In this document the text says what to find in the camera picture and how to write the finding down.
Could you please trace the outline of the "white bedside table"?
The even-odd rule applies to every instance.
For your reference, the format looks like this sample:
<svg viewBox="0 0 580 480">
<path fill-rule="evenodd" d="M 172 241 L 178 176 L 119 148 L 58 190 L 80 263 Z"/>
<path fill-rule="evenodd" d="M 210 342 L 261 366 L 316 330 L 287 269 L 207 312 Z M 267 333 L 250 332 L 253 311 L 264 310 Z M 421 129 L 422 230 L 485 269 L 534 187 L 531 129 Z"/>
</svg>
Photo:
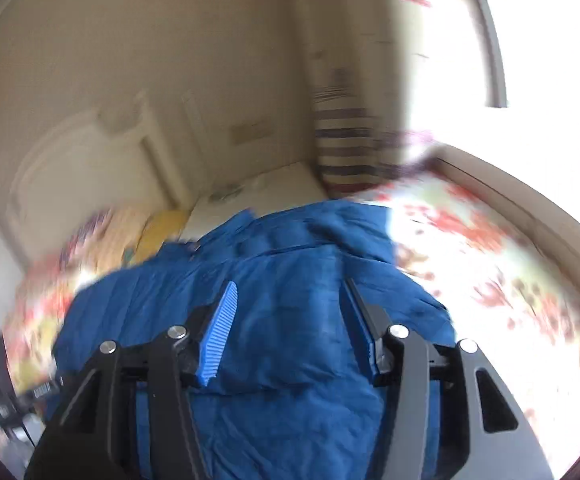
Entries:
<svg viewBox="0 0 580 480">
<path fill-rule="evenodd" d="M 327 198 L 313 172 L 303 162 L 296 162 L 201 197 L 179 240 L 200 240 L 241 211 L 248 210 L 258 218 Z"/>
</svg>

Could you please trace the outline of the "striped patterned curtain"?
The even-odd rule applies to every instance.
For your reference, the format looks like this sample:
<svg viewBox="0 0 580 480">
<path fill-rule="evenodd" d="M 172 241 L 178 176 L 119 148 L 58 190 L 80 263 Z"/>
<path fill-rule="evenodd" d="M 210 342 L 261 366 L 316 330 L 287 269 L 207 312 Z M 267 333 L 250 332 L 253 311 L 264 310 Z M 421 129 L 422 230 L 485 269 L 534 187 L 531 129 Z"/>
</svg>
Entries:
<svg viewBox="0 0 580 480">
<path fill-rule="evenodd" d="M 291 0 L 318 171 L 345 196 L 412 174 L 432 157 L 439 0 Z"/>
</svg>

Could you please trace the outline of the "peach textured pillow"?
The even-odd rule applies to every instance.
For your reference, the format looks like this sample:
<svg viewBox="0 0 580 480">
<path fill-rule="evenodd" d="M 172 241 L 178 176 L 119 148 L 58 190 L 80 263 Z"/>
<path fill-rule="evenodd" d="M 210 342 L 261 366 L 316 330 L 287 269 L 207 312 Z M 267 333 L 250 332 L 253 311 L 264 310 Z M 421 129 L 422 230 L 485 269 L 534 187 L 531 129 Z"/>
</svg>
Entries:
<svg viewBox="0 0 580 480">
<path fill-rule="evenodd" d="M 128 266 L 149 218 L 150 212 L 145 209 L 115 209 L 98 242 L 89 250 L 87 262 L 92 270 L 104 275 Z"/>
</svg>

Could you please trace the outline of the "floral bed sheet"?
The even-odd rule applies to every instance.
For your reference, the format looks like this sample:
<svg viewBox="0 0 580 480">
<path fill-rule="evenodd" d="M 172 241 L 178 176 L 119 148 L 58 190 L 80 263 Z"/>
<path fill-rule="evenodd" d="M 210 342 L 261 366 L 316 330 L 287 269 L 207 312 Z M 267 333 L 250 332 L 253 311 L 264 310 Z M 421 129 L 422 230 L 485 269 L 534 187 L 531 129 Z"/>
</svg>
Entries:
<svg viewBox="0 0 580 480">
<path fill-rule="evenodd" d="M 390 211 L 398 269 L 444 304 L 459 338 L 482 346 L 553 473 L 565 474 L 580 456 L 580 291 L 506 217 L 436 174 L 384 185 L 358 200 Z M 2 324 L 19 389 L 52 372 L 51 347 L 73 297 L 106 275 L 88 265 L 89 251 L 61 269 L 66 240 L 28 270 Z"/>
</svg>

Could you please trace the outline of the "blue puffer jacket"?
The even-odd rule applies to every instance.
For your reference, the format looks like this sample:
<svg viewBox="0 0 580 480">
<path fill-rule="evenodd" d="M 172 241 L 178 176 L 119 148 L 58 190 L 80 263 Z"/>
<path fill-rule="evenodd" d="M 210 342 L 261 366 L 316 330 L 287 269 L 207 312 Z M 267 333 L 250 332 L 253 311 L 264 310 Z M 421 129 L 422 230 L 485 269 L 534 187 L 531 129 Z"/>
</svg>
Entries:
<svg viewBox="0 0 580 480">
<path fill-rule="evenodd" d="M 239 301 L 217 376 L 191 399 L 215 479 L 361 479 L 384 393 L 358 370 L 339 307 L 345 278 L 392 321 L 452 344 L 445 307 L 396 268 L 379 206 L 329 200 L 240 212 L 198 244 L 163 246 L 74 298 L 52 348 L 79 370 L 102 341 L 143 344 L 233 281 Z"/>
</svg>

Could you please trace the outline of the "colourful patterned pillow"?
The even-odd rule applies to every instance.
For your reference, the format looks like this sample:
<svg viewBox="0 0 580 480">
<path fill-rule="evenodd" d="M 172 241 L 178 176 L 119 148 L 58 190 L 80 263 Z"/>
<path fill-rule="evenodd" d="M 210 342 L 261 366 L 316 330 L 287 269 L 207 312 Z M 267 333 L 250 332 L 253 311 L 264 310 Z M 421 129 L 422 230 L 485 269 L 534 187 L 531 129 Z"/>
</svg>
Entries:
<svg viewBox="0 0 580 480">
<path fill-rule="evenodd" d="M 60 252 L 60 268 L 66 269 L 82 258 L 92 245 L 98 242 L 112 220 L 114 211 L 110 208 L 94 212 L 63 245 Z"/>
</svg>

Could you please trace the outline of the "white wooden headboard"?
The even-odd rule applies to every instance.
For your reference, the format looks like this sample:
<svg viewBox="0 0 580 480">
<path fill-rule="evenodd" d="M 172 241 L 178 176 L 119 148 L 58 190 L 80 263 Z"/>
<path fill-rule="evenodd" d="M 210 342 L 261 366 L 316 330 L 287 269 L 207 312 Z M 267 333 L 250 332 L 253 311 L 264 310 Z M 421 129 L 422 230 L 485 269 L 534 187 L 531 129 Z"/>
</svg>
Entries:
<svg viewBox="0 0 580 480">
<path fill-rule="evenodd" d="M 12 180 L 6 219 L 23 261 L 31 263 L 101 209 L 153 211 L 192 204 L 148 94 L 141 91 L 47 131 Z"/>
</svg>

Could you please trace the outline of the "window frame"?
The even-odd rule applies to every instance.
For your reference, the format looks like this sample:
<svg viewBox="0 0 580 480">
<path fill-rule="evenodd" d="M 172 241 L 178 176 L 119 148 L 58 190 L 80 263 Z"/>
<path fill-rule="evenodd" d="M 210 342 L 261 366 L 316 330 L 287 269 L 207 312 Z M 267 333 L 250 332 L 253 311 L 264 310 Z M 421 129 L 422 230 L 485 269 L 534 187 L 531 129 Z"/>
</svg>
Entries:
<svg viewBox="0 0 580 480">
<path fill-rule="evenodd" d="M 489 77 L 491 86 L 490 106 L 503 108 L 508 106 L 506 96 L 506 79 L 504 79 L 504 69 L 500 44 L 496 32 L 494 19 L 487 0 L 476 0 L 482 17 L 485 42 L 488 54 Z"/>
</svg>

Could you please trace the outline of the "yellow pillow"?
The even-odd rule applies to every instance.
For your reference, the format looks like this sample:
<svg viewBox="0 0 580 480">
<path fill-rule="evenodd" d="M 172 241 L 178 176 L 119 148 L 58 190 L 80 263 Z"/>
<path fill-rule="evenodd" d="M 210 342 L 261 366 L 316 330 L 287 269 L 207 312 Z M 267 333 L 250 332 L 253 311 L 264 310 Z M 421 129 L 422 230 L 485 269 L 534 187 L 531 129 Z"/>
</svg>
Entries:
<svg viewBox="0 0 580 480">
<path fill-rule="evenodd" d="M 180 209 L 156 212 L 141 232 L 130 264 L 134 266 L 153 257 L 165 242 L 177 240 L 189 219 L 189 212 Z"/>
</svg>

